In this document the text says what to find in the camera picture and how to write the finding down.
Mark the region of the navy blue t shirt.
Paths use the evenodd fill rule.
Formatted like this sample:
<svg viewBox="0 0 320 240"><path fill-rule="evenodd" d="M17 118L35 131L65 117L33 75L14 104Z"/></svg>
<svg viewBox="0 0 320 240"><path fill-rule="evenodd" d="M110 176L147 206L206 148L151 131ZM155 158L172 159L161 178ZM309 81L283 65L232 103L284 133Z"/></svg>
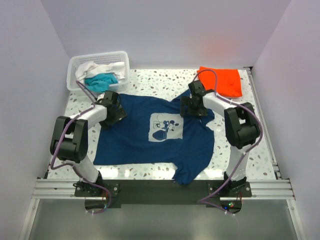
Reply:
<svg viewBox="0 0 320 240"><path fill-rule="evenodd" d="M93 163L125 165L172 163L173 180L180 185L192 182L210 163L215 137L208 123L215 118L180 115L181 97L171 101L121 94L127 116L101 129Z"/></svg>

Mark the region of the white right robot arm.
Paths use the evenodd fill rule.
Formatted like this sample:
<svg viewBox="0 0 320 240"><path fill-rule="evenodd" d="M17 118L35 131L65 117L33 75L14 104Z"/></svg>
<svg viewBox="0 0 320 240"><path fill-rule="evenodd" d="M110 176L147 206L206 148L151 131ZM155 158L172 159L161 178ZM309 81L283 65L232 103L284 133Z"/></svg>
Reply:
<svg viewBox="0 0 320 240"><path fill-rule="evenodd" d="M253 105L237 103L214 90L206 90L199 81L188 84L190 96L180 98L180 115L204 117L209 110L224 118L225 136L230 144L230 157L224 172L223 192L235 196L247 181L246 164L249 152L263 137L262 125Z"/></svg>

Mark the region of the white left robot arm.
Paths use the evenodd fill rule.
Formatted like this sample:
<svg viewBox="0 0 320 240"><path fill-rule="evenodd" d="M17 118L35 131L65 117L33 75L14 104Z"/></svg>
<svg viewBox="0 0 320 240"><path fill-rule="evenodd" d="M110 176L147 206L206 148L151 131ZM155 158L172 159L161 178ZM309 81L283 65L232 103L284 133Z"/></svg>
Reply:
<svg viewBox="0 0 320 240"><path fill-rule="evenodd" d="M86 191L92 196L99 196L104 184L101 173L87 154L89 130L97 124L102 129L108 129L126 116L120 94L109 90L88 109L72 116L59 116L50 143L50 168L72 167L80 181L86 183Z"/></svg>

